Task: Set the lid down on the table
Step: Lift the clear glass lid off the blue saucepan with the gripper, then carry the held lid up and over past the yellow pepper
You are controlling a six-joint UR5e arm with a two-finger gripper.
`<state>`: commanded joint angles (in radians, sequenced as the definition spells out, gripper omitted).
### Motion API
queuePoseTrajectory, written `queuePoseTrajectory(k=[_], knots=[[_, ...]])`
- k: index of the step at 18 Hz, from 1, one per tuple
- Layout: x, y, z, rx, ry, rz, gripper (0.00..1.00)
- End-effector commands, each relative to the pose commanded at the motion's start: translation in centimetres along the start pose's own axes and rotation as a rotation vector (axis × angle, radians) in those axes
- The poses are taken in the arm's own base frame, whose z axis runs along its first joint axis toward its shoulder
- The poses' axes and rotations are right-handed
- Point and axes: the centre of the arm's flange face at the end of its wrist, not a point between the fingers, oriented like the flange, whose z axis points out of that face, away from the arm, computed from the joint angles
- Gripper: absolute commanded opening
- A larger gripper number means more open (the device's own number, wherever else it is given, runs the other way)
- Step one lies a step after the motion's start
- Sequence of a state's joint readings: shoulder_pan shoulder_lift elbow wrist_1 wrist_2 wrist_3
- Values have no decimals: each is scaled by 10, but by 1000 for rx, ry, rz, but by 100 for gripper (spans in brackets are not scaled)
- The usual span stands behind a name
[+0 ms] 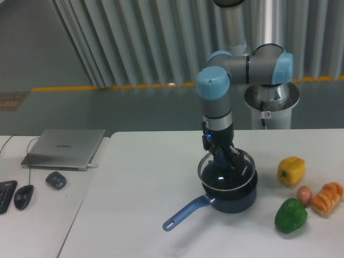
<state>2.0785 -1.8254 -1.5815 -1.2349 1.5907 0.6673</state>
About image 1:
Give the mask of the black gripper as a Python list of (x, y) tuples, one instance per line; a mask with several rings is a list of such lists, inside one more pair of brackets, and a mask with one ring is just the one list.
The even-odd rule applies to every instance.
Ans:
[(227, 160), (232, 169), (235, 169), (240, 152), (233, 147), (233, 124), (220, 131), (208, 129), (205, 121), (201, 125), (203, 148), (213, 155), (213, 161), (221, 167), (226, 167)]

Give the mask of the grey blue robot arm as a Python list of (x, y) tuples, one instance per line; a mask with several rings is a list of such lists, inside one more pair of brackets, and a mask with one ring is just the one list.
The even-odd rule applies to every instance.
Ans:
[(243, 1), (216, 1), (234, 36), (224, 51), (214, 52), (197, 75), (197, 92), (203, 113), (203, 146), (222, 167), (241, 157), (234, 149), (230, 87), (247, 85), (245, 102), (251, 109), (252, 127), (283, 130), (291, 127), (299, 91), (291, 83), (293, 56), (283, 47), (283, 3), (259, 1), (256, 40), (247, 52), (243, 30)]

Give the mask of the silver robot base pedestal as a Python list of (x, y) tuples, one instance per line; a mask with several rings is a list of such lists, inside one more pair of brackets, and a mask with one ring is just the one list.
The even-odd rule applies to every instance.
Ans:
[(250, 108), (254, 130), (290, 129), (292, 109), (298, 101), (299, 90), (290, 82), (275, 87), (251, 85), (245, 91), (245, 102)]

